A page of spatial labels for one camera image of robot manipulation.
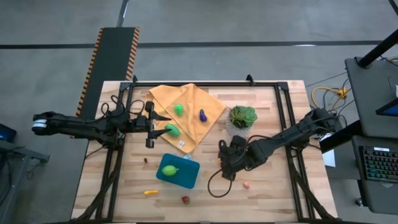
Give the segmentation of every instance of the wooden table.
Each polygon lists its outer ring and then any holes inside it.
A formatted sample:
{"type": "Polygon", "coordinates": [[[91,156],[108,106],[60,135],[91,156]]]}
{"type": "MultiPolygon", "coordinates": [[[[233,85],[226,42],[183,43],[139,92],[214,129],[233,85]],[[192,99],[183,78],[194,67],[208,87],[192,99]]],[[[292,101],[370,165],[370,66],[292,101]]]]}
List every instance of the wooden table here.
{"type": "MultiPolygon", "coordinates": [[[[303,81],[288,81],[294,115],[299,121],[310,110],[303,81]]],[[[104,82],[99,105],[108,102],[111,109],[111,95],[118,95],[120,82],[104,82]]],[[[226,106],[252,106],[258,120],[252,134],[272,136],[281,131],[275,91],[271,87],[206,87],[210,95],[226,106]]],[[[143,100],[149,88],[134,88],[133,100],[143,100]]],[[[286,103],[282,93],[285,117],[286,103]]],[[[155,141],[155,148],[145,147],[146,133],[126,135],[118,196],[114,211],[114,222],[277,222],[297,221],[290,184],[285,149],[277,149],[262,166],[237,173],[231,192],[223,198],[213,198],[207,192],[207,182],[220,165],[217,160],[218,141],[231,139],[225,130],[228,109],[220,116],[210,132],[194,150],[192,157],[200,163],[200,170],[194,189],[183,189],[174,184],[156,179],[155,174],[163,154],[184,156],[162,138],[155,141]],[[248,181],[250,189],[243,187],[248,181]],[[144,195],[145,190],[158,190],[158,194],[144,195]],[[181,197],[188,195],[190,204],[184,205],[181,197]]],[[[97,117],[102,113],[97,109],[97,117]]],[[[87,153],[101,147],[90,142],[87,153]]],[[[76,195],[72,217],[79,216],[100,190],[106,150],[91,155],[84,163],[76,195]]],[[[333,216],[337,216],[328,177],[318,149],[309,147],[303,152],[310,188],[320,203],[333,216]]],[[[211,182],[214,194],[222,194],[229,187],[229,181],[221,175],[211,182]]],[[[300,193],[304,214],[307,214],[303,193],[300,193]]],[[[107,199],[104,213],[108,211],[107,199]]]]}

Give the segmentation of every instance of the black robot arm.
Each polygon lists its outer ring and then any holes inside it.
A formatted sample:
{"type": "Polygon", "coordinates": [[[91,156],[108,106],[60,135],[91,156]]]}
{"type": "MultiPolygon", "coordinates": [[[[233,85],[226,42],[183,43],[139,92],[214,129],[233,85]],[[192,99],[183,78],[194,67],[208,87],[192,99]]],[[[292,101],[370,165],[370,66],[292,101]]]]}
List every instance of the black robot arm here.
{"type": "Polygon", "coordinates": [[[107,111],[98,119],[77,118],[65,116],[55,112],[35,114],[32,130],[36,135],[48,136],[53,134],[68,134],[74,138],[97,140],[108,148],[118,147],[118,137],[125,133],[148,133],[146,147],[153,148],[153,139],[170,129],[154,130],[153,120],[168,121],[154,111],[154,103],[146,102],[145,111],[148,118],[142,113],[136,113],[137,117],[130,119],[131,112],[125,107],[118,106],[113,111],[107,111]]]}
{"type": "Polygon", "coordinates": [[[337,116],[328,113],[325,109],[317,108],[307,113],[296,125],[273,137],[261,136],[262,139],[246,141],[234,136],[229,147],[221,140],[218,157],[221,161],[222,176],[234,180],[237,172],[243,169],[251,170],[267,162],[268,157],[277,148],[289,146],[304,149],[310,141],[310,136],[335,131],[339,125],[337,116]]]}

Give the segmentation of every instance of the gray floor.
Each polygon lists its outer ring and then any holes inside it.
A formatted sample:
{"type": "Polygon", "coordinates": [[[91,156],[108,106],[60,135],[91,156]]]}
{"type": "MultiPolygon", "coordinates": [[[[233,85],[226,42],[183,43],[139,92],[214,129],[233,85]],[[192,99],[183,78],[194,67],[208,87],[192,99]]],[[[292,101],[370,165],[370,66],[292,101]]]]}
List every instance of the gray floor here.
{"type": "MultiPolygon", "coordinates": [[[[0,44],[93,43],[100,27],[113,27],[122,0],[0,0],[0,44]]],[[[139,42],[381,40],[397,27],[387,0],[132,0],[124,26],[141,27],[139,42]]],[[[223,47],[139,49],[140,80],[304,80],[307,85],[345,71],[344,59],[372,45],[325,47],[223,47]]],[[[25,180],[15,223],[68,220],[80,178],[86,141],[34,136],[32,115],[74,114],[91,49],[0,50],[0,123],[18,131],[17,142],[51,154],[25,180]]],[[[385,56],[398,55],[394,47],[385,56]]],[[[338,88],[346,75],[308,87],[338,88]]],[[[326,106],[334,99],[327,96],[326,106]]],[[[316,95],[318,102],[322,94],[316,95]]],[[[358,118],[354,103],[342,112],[358,118]]],[[[353,204],[353,180],[330,179],[339,217],[397,223],[353,204]]]]}

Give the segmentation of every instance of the black keyboard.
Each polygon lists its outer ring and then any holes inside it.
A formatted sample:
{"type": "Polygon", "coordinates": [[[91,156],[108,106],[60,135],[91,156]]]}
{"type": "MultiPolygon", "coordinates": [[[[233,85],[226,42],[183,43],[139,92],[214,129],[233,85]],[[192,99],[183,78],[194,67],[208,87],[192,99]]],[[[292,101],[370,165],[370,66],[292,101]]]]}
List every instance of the black keyboard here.
{"type": "Polygon", "coordinates": [[[368,180],[398,183],[398,152],[372,146],[361,146],[359,151],[368,180]]]}

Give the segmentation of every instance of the orange towel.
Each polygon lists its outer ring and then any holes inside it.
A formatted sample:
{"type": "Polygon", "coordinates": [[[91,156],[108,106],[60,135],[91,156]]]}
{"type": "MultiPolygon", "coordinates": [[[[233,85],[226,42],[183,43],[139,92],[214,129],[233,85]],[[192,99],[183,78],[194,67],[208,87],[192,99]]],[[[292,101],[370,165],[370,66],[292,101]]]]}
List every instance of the orange towel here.
{"type": "Polygon", "coordinates": [[[173,146],[185,153],[191,153],[205,137],[225,109],[225,105],[201,90],[194,84],[181,87],[161,85],[149,90],[146,100],[152,100],[159,115],[171,118],[171,121],[157,121],[155,129],[164,129],[166,124],[173,124],[180,131],[179,137],[163,134],[173,146]],[[183,114],[178,116],[174,106],[183,105],[183,114]],[[199,112],[203,109],[207,121],[202,123],[199,112]]]}

